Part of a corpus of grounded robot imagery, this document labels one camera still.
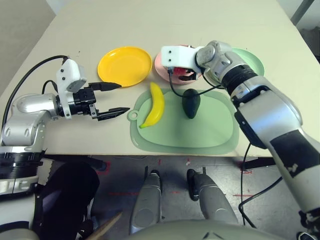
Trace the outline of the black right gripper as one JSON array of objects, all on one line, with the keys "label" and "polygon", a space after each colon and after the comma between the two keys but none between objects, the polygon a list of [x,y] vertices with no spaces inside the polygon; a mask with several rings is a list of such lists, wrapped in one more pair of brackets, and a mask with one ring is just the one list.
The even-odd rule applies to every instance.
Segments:
[{"label": "black right gripper", "polygon": [[181,81],[196,81],[198,77],[200,77],[202,74],[193,71],[192,69],[183,68],[182,74],[178,77]]}]

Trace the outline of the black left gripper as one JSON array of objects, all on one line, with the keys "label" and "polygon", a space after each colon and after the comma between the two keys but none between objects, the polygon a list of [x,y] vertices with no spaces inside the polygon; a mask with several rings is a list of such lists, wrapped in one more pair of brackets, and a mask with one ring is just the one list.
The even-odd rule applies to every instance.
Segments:
[{"label": "black left gripper", "polygon": [[96,97],[94,91],[112,91],[121,88],[120,84],[114,82],[91,82],[88,87],[80,89],[73,94],[73,114],[77,115],[90,115],[98,121],[116,118],[126,113],[129,107],[116,107],[111,108],[105,112],[99,112],[96,107]]}]

